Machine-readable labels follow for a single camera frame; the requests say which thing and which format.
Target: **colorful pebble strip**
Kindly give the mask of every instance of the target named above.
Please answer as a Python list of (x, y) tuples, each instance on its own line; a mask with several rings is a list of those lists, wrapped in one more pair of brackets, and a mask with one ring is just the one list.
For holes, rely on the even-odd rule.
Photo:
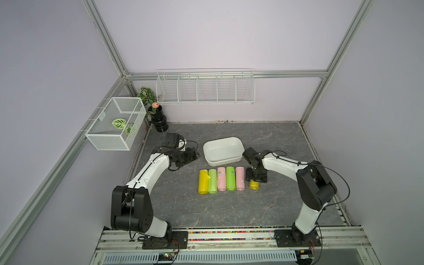
[(228, 240), (271, 240), (273, 237), (253, 237), (253, 238), (206, 238), (190, 239), (189, 241), (228, 241)]
[(274, 230), (243, 230), (243, 231), (199, 231), (199, 232), (189, 232), (189, 234), (224, 234), (224, 233), (272, 233)]

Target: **white wire basket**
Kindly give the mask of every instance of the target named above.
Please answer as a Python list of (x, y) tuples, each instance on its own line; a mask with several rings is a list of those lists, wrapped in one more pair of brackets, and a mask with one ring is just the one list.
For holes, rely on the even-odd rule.
[(156, 96), (160, 104), (255, 102), (253, 71), (158, 73)]
[(128, 151), (145, 115), (141, 98), (111, 98), (85, 136), (97, 150)]

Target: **white wall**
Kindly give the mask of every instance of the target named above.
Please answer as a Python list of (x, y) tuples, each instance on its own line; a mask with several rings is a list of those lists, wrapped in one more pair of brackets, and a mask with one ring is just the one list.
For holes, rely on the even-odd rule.
[[(254, 104), (165, 105), (171, 122), (300, 120), (319, 78), (257, 78)], [(145, 86), (156, 94), (156, 81), (134, 81), (137, 92)]]
[(118, 74), (78, 0), (2, 1), (0, 36), (1, 237)]
[(423, 44), (423, 1), (377, 1), (306, 125), (384, 265), (422, 252)]
[(361, 0), (97, 0), (130, 72), (326, 69)]
[(89, 264), (110, 227), (112, 191), (126, 183), (144, 132), (131, 151), (97, 151), (87, 141), (8, 265)]

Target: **potted plant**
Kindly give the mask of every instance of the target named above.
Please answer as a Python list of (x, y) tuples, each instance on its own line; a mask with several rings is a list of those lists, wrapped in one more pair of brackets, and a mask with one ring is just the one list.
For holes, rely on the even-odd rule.
[(141, 87), (137, 97), (141, 98), (144, 106), (147, 109), (145, 118), (150, 115), (152, 118), (151, 121), (153, 125), (155, 125), (156, 130), (159, 132), (166, 131), (168, 129), (166, 116), (163, 115), (162, 106), (156, 102), (156, 97), (152, 90), (147, 87)]

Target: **green roll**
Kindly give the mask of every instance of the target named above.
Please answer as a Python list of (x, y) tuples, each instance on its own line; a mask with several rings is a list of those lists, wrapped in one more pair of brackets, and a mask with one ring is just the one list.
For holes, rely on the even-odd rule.
[(217, 176), (216, 176), (216, 169), (209, 169), (209, 186), (208, 186), (208, 192), (209, 193), (218, 193), (218, 182), (217, 182)]
[(234, 167), (227, 167), (227, 190), (236, 190), (236, 173)]

